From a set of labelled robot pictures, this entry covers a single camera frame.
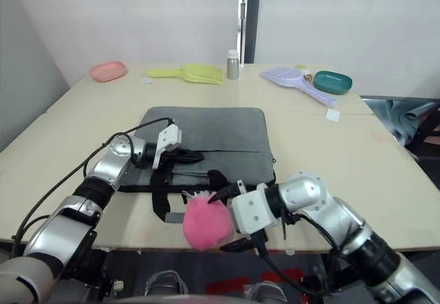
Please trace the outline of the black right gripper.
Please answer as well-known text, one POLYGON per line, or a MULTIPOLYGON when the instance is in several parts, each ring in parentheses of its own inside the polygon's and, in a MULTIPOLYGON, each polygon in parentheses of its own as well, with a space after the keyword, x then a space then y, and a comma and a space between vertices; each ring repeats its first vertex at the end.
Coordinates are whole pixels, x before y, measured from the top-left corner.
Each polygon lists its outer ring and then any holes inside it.
POLYGON ((233 184, 230 184, 219 192, 211 192, 208 197, 208 203, 211 204, 216 201, 220 201, 223 204, 227 205, 228 201, 238 195, 244 194, 247 192, 247 188, 242 180, 238 180, 233 184))

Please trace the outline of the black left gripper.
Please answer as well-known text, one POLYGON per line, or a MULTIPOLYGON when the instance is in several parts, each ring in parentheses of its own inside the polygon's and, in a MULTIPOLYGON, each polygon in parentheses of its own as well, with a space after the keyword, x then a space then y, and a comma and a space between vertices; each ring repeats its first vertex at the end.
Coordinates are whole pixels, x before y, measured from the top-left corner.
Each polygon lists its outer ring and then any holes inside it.
POLYGON ((160 155, 158 169, 164 168, 168 163, 194 164, 202 160, 204 160, 204 156, 200 152, 189 149, 164 151, 160 155))

